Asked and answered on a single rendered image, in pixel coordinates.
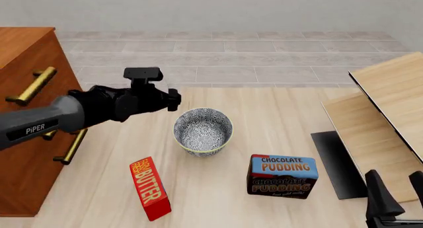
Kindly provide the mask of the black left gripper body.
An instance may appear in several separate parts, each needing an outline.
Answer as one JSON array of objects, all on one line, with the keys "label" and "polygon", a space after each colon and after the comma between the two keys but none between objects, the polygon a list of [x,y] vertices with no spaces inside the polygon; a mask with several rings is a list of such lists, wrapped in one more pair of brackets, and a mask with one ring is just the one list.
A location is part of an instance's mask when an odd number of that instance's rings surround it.
[{"label": "black left gripper body", "polygon": [[178,106],[180,105],[182,100],[181,95],[178,93],[176,89],[168,89],[167,94],[167,110],[169,112],[175,112],[178,110]]}]

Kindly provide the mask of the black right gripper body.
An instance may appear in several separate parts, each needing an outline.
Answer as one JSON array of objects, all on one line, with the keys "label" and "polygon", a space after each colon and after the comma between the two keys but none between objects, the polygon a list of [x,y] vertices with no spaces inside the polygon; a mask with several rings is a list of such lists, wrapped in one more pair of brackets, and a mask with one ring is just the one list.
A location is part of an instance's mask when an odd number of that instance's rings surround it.
[{"label": "black right gripper body", "polygon": [[366,216],[367,228],[423,228],[421,219],[397,219],[393,215],[371,214]]}]

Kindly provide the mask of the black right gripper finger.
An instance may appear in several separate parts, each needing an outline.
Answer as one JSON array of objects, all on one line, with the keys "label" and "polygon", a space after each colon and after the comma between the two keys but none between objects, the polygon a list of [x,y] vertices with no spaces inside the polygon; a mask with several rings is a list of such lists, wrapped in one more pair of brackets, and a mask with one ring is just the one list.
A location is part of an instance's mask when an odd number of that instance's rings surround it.
[{"label": "black right gripper finger", "polygon": [[366,217],[396,217],[405,213],[376,170],[370,170],[365,174],[365,182],[367,186]]},{"label": "black right gripper finger", "polygon": [[423,172],[416,171],[409,176],[410,183],[414,188],[419,200],[423,202]]}]

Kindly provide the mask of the black and white patterned bowl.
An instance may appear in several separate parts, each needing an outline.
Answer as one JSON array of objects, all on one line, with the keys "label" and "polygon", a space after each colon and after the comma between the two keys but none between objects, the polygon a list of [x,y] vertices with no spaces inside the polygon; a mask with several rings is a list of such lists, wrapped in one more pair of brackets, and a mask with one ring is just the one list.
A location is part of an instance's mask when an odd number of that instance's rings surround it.
[{"label": "black and white patterned bowl", "polygon": [[233,123],[219,110],[193,108],[176,119],[173,135],[188,154],[209,157],[228,144],[233,135]]}]

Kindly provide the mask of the wooden cabinet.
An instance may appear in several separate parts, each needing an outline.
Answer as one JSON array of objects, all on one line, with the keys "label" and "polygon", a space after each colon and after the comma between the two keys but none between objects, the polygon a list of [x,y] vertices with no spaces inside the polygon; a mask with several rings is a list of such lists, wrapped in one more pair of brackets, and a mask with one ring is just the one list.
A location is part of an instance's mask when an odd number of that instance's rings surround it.
[{"label": "wooden cabinet", "polygon": [[[27,106],[6,102],[33,81],[32,73],[48,67],[56,75]],[[0,27],[0,112],[47,106],[57,96],[81,89],[53,27]],[[0,216],[35,216],[63,165],[53,161],[66,154],[75,135],[58,131],[53,140],[38,136],[0,151]]]}]

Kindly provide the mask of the pale wooden board structure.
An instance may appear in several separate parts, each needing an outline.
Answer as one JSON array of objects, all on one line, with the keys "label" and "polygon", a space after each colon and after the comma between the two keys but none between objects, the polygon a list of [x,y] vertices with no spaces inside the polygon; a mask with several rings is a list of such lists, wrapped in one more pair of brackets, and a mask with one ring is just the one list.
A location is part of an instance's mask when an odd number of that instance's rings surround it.
[{"label": "pale wooden board structure", "polygon": [[408,176],[423,171],[423,53],[348,73],[359,92],[322,102],[359,176],[376,170],[400,203],[418,199]]}]

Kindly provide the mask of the red butter box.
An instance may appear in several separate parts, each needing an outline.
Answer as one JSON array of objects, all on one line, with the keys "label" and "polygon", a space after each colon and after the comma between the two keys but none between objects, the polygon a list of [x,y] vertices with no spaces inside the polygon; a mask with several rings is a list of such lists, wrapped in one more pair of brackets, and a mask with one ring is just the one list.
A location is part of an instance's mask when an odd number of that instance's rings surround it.
[{"label": "red butter box", "polygon": [[151,157],[130,164],[130,172],[142,208],[149,221],[171,212],[171,203]]}]

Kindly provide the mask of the chocolate pudding box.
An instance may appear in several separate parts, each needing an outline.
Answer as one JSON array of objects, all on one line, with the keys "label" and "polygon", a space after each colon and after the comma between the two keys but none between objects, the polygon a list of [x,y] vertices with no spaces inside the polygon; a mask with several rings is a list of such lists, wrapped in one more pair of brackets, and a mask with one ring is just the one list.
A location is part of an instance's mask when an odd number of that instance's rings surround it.
[{"label": "chocolate pudding box", "polygon": [[305,200],[318,177],[313,158],[253,154],[247,173],[247,193]]}]

